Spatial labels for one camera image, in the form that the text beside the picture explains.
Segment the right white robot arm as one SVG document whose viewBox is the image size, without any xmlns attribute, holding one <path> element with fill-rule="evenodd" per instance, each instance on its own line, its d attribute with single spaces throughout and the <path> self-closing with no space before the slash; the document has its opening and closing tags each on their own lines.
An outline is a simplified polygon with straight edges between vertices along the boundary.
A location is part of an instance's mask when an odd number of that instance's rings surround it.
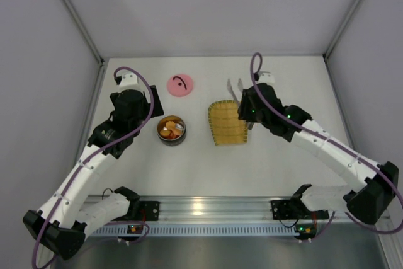
<svg viewBox="0 0 403 269">
<path fill-rule="evenodd" d="M 302 185 L 292 196 L 304 210 L 347 212 L 374 225 L 396 196 L 399 169 L 379 164 L 344 145 L 296 105 L 284 106 L 272 86 L 259 83 L 242 91 L 239 119 L 260 123 L 273 135 L 299 146 L 333 170 L 344 186 Z"/>
</svg>

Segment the salmon toy slice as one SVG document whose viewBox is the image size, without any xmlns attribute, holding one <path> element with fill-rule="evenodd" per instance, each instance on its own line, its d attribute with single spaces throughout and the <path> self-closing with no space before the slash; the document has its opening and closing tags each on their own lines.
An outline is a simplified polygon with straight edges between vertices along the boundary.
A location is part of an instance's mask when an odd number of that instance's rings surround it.
<svg viewBox="0 0 403 269">
<path fill-rule="evenodd" d="M 176 136 L 181 136 L 183 134 L 183 131 L 181 128 L 177 128 L 177 126 L 173 127 L 171 132 L 176 135 Z"/>
</svg>

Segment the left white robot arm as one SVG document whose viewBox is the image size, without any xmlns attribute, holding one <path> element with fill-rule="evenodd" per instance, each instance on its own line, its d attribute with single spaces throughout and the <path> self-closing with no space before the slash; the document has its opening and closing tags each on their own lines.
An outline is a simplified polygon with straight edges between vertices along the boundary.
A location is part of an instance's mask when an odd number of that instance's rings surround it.
<svg viewBox="0 0 403 269">
<path fill-rule="evenodd" d="M 114 220 L 130 221 L 139 216 L 140 197 L 124 186 L 95 205 L 81 207 L 100 177 L 117 162 L 148 120 L 164 114 L 157 88 L 152 85 L 148 91 L 152 101 L 135 89 L 110 95 L 113 111 L 94 128 L 68 177 L 45 204 L 23 217 L 34 239 L 63 260 L 72 258 L 97 229 Z"/>
</svg>

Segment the red toy chicken drumstick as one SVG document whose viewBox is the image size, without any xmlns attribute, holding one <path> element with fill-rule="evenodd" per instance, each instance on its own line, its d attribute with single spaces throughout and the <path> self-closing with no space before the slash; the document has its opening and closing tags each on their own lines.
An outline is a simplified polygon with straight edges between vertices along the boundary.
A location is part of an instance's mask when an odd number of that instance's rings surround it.
<svg viewBox="0 0 403 269">
<path fill-rule="evenodd" d="M 179 136 L 171 134 L 170 136 L 166 137 L 167 140 L 175 140 L 177 139 Z"/>
</svg>

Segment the round orange cracker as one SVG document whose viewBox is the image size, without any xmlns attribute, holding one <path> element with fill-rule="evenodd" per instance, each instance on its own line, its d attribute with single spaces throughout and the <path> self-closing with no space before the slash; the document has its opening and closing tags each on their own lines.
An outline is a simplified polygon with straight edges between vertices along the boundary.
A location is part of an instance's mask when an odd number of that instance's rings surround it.
<svg viewBox="0 0 403 269">
<path fill-rule="evenodd" d="M 169 137 L 171 135 L 171 131 L 170 130 L 161 130 L 159 132 L 161 137 Z"/>
</svg>

